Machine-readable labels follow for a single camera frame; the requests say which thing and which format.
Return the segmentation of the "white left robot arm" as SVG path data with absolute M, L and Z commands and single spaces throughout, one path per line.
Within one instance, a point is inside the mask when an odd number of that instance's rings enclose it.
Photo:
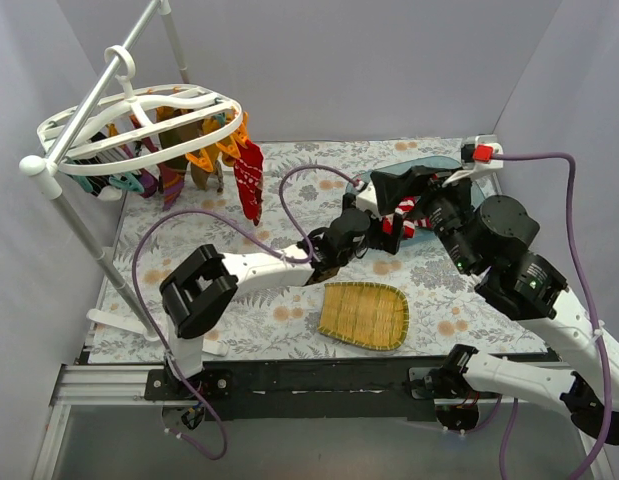
M 369 248 L 395 254 L 400 243 L 414 234 L 407 212 L 398 207 L 390 215 L 375 217 L 346 208 L 307 239 L 266 253 L 221 253 L 211 244 L 195 249 L 160 285 L 169 319 L 165 361 L 169 390 L 182 400 L 200 392 L 203 337 L 234 298 L 257 290 L 323 283 Z

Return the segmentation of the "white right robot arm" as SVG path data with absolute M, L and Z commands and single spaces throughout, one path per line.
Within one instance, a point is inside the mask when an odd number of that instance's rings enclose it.
M 541 337 L 570 367 L 546 370 L 457 344 L 439 367 L 411 379 L 413 393 L 448 399 L 472 393 L 517 397 L 569 417 L 593 438 L 600 437 L 604 408 L 611 406 L 604 441 L 619 445 L 619 345 L 607 344 L 612 393 L 605 395 L 586 310 L 566 278 L 530 249 L 539 224 L 510 196 L 490 196 L 474 206 L 471 180 L 454 175 L 452 170 L 416 166 L 400 175 L 373 171 L 370 184 L 381 215 L 414 198 L 410 216 L 430 221 L 458 272 L 481 276 L 475 293 Z

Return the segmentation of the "mustard yellow sock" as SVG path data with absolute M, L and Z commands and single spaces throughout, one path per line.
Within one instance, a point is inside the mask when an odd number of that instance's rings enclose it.
M 204 135 L 214 133 L 233 120 L 233 114 L 227 117 L 218 114 L 206 118 L 202 121 L 199 132 Z M 248 121 L 248 114 L 244 113 L 240 126 L 230 136 L 199 150 L 186 153 L 185 159 L 206 173 L 217 173 L 221 169 L 219 161 L 225 166 L 233 167 L 241 158 L 242 151 L 247 148 L 247 141 L 250 139 L 247 129 Z

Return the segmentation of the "red white patterned sock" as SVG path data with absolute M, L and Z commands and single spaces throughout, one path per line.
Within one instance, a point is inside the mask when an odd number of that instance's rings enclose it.
M 262 214 L 263 164 L 264 156 L 260 148 L 251 140 L 245 145 L 238 144 L 239 158 L 233 170 L 237 183 L 239 200 L 248 220 L 258 226 Z

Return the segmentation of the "white round clip hanger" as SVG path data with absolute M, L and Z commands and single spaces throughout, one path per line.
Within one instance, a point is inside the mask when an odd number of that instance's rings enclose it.
M 131 80 L 136 74 L 131 54 L 120 45 L 105 50 L 107 60 L 120 60 L 125 68 L 116 80 L 122 88 L 117 95 L 97 101 L 97 114 L 87 116 L 85 124 L 77 130 L 66 153 L 60 156 L 57 169 L 68 175 L 105 175 L 127 173 L 154 166 L 186 153 L 199 150 L 230 136 L 241 124 L 244 111 L 235 100 L 205 87 L 193 84 L 167 84 L 135 89 Z M 72 159 L 90 158 L 102 151 L 121 147 L 137 140 L 143 140 L 193 124 L 200 124 L 206 118 L 218 114 L 233 114 L 234 120 L 210 134 L 199 134 L 173 147 L 149 153 L 133 159 L 99 165 L 71 164 Z M 134 117 L 139 123 L 130 131 L 103 140 L 92 137 L 118 120 Z

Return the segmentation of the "red white striped sock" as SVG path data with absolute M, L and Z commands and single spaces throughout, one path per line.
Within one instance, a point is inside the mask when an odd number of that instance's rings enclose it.
M 414 219 L 410 217 L 418 203 L 418 197 L 405 197 L 395 208 L 394 213 L 386 215 L 382 219 L 382 233 L 391 235 L 397 227 L 398 221 L 402 221 L 402 238 L 411 239 L 419 229 L 430 230 L 431 222 L 427 217 Z

